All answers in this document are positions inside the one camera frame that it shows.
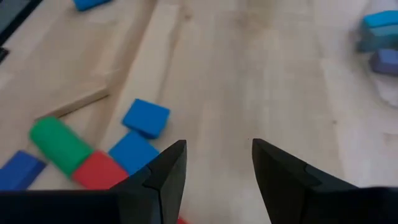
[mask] wooden floor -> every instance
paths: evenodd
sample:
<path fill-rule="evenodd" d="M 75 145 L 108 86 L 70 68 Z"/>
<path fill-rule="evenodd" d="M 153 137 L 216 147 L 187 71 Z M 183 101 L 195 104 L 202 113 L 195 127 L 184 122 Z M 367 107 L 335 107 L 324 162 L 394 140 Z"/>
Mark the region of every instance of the wooden floor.
<path fill-rule="evenodd" d="M 253 138 L 358 186 L 398 185 L 398 110 L 353 53 L 367 0 L 163 3 L 181 4 L 184 17 L 156 99 L 170 121 L 152 143 L 188 141 L 181 215 L 190 223 L 270 223 Z M 115 98 L 63 119 L 98 147 Z M 49 165 L 31 188 L 79 186 Z"/>

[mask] red object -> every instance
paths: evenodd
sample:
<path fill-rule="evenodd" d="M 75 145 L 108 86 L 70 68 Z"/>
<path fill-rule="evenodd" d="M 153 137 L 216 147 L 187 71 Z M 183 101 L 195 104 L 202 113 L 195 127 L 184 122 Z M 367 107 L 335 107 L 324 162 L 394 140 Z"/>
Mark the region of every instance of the red object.
<path fill-rule="evenodd" d="M 186 221 L 184 221 L 181 217 L 178 218 L 177 224 L 188 224 Z"/>
<path fill-rule="evenodd" d="M 110 156 L 95 151 L 82 165 L 75 170 L 72 178 L 90 190 L 110 189 L 129 174 Z"/>

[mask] green block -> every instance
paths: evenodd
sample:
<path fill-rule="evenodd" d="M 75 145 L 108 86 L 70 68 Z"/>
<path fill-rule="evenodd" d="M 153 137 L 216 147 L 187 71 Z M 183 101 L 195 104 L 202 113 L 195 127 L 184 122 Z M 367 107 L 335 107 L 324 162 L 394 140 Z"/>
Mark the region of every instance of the green block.
<path fill-rule="evenodd" d="M 30 130 L 36 146 L 68 177 L 94 150 L 55 117 L 38 120 Z"/>

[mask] toy block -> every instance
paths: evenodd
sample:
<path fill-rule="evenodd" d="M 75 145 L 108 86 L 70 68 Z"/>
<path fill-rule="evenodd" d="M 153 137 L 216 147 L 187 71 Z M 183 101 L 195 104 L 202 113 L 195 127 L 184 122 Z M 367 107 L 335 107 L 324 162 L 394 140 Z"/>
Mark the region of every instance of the toy block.
<path fill-rule="evenodd" d="M 30 138 L 68 177 L 94 152 L 68 126 L 53 116 L 38 120 L 30 130 Z"/>
<path fill-rule="evenodd" d="M 128 128 L 140 132 L 146 138 L 157 138 L 166 126 L 170 110 L 144 100 L 136 99 L 122 120 Z"/>
<path fill-rule="evenodd" d="M 73 1 L 75 2 L 75 6 L 79 11 L 85 11 L 100 4 L 110 2 L 111 0 L 73 0 Z"/>
<path fill-rule="evenodd" d="M 177 224 L 188 224 L 185 220 L 183 220 L 181 217 L 178 218 Z"/>
<path fill-rule="evenodd" d="M 363 28 L 376 28 L 398 24 L 398 11 L 389 10 L 367 15 L 363 18 Z"/>
<path fill-rule="evenodd" d="M 380 49 L 369 60 L 372 70 L 376 73 L 398 75 L 398 51 Z"/>
<path fill-rule="evenodd" d="M 398 47 L 398 25 L 368 29 L 358 43 L 358 51 L 373 52 L 381 48 Z"/>
<path fill-rule="evenodd" d="M 44 162 L 17 151 L 0 170 L 0 190 L 26 190 L 44 167 Z"/>
<path fill-rule="evenodd" d="M 159 152 L 138 132 L 126 134 L 110 151 L 109 155 L 118 162 L 129 175 L 135 174 L 148 162 L 155 159 Z"/>
<path fill-rule="evenodd" d="M 111 157 L 95 151 L 72 174 L 72 178 L 89 190 L 108 190 L 122 180 L 128 173 Z"/>

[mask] purple block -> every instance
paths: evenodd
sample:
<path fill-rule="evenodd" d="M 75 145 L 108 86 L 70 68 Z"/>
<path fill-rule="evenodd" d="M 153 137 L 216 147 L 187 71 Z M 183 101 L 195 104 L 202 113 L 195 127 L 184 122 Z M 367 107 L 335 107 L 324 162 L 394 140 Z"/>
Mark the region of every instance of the purple block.
<path fill-rule="evenodd" d="M 379 49 L 372 55 L 369 64 L 376 73 L 398 76 L 398 51 Z"/>

